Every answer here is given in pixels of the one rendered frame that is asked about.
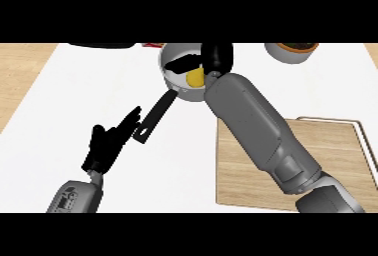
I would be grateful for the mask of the yellow lemon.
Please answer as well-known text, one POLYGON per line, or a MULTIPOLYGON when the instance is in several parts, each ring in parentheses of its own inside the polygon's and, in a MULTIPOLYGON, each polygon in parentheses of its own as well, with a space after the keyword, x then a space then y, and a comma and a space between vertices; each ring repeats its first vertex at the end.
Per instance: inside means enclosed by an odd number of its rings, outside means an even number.
POLYGON ((204 68, 199 67, 186 73, 186 83, 192 88, 204 86, 204 68))

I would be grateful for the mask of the black round object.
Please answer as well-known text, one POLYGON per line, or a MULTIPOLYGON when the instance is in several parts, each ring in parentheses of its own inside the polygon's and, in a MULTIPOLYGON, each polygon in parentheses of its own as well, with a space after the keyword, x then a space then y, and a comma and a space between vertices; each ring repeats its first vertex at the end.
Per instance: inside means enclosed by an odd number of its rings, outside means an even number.
POLYGON ((70 43, 74 46, 99 49, 127 49, 132 48, 136 43, 70 43))

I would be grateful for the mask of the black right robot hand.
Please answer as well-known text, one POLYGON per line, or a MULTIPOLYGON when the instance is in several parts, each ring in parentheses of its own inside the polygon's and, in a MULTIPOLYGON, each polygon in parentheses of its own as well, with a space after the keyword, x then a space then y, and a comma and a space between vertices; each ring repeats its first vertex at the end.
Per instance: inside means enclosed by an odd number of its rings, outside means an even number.
POLYGON ((171 60, 164 68, 176 74, 204 68, 204 74, 211 72, 226 74, 233 67, 233 45, 230 43, 202 43, 201 54, 186 54, 171 60))

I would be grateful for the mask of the wooden tray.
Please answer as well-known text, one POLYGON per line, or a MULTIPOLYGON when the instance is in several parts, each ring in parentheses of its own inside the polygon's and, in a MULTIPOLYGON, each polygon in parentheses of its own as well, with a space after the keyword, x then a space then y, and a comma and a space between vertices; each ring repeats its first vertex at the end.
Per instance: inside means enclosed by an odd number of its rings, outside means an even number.
MULTIPOLYGON (((352 120, 298 117, 287 120, 324 171, 334 176, 369 213, 378 213, 377 168, 352 120)), ((260 171, 222 120, 217 121, 216 202, 222 205, 295 211, 300 195, 285 195, 260 171)))

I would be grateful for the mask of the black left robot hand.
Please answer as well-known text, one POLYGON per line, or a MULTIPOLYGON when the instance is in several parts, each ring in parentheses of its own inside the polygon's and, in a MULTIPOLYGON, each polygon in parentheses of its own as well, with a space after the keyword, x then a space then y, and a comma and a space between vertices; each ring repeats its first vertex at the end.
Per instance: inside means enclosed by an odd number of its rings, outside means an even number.
POLYGON ((109 130, 105 130, 102 125, 93 126, 89 153, 81 165, 86 172, 96 171, 99 174, 105 174, 109 171, 123 146, 140 125, 140 111, 142 108, 136 107, 118 126, 109 130))

